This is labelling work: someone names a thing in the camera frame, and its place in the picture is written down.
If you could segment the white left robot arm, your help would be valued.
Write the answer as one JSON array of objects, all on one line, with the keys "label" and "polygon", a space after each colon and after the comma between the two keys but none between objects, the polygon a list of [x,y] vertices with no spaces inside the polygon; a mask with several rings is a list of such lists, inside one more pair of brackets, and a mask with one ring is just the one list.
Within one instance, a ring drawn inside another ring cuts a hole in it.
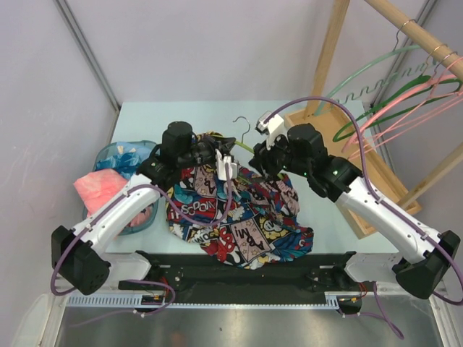
[{"label": "white left robot arm", "polygon": [[230,184],[237,175],[233,161],[233,137],[196,137],[190,124],[170,123],[149,157],[131,179],[102,208],[71,229],[59,226],[51,235],[51,292],[59,291],[56,279],[65,279],[73,290],[95,293],[108,282],[135,282],[143,288],[155,287],[160,272],[141,252],[107,254],[114,238],[145,207],[167,195],[167,189],[181,179],[182,170],[213,166],[218,177]]}]

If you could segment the lime green hanger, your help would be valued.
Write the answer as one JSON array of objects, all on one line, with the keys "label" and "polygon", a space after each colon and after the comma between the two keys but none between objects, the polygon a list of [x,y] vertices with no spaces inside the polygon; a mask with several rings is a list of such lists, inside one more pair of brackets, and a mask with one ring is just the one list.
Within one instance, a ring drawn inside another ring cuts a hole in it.
[{"label": "lime green hanger", "polygon": [[249,178],[246,178],[245,176],[239,174],[239,177],[242,178],[243,180],[245,180],[246,182],[249,182],[249,183],[260,183],[262,181],[262,176],[260,174],[257,173],[257,170],[256,168],[254,168],[253,166],[251,166],[250,164],[250,161],[254,158],[254,150],[245,144],[245,135],[248,134],[251,130],[251,126],[250,126],[250,122],[248,121],[248,119],[244,116],[238,116],[235,120],[233,120],[232,122],[233,123],[236,123],[237,121],[239,121],[240,119],[242,120],[245,120],[246,123],[247,123],[247,130],[245,130],[242,134],[241,134],[241,138],[240,140],[237,140],[235,142],[235,144],[242,148],[243,150],[246,150],[249,154],[250,154],[250,157],[247,161],[247,164],[245,164],[244,161],[240,161],[239,162],[239,168],[244,168],[246,167],[248,171],[252,171],[253,174],[249,177]]}]

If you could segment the comic print shorts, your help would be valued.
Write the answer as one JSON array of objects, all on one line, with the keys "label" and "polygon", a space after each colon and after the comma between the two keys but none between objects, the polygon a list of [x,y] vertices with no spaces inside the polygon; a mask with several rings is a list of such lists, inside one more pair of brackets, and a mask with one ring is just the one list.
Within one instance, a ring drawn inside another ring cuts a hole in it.
[{"label": "comic print shorts", "polygon": [[273,181],[240,166],[227,185],[211,166],[187,168],[167,192],[166,221],[175,236],[226,265],[256,270],[291,262],[313,249],[314,231],[297,222],[299,197],[287,174]]}]

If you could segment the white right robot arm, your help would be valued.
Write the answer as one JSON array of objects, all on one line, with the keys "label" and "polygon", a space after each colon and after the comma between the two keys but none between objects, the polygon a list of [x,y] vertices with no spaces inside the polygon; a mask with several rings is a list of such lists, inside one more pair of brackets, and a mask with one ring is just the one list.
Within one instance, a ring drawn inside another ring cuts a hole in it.
[{"label": "white right robot arm", "polygon": [[388,282],[419,299],[435,293],[458,250],[455,233],[440,233],[405,213],[370,183],[366,173],[328,154],[321,133],[311,124],[287,129],[260,121],[256,129],[266,136],[254,147],[250,161],[260,174],[269,179],[287,171],[305,178],[319,197],[356,213],[395,246],[395,254],[348,253],[334,271],[340,289],[350,290],[359,282]]}]

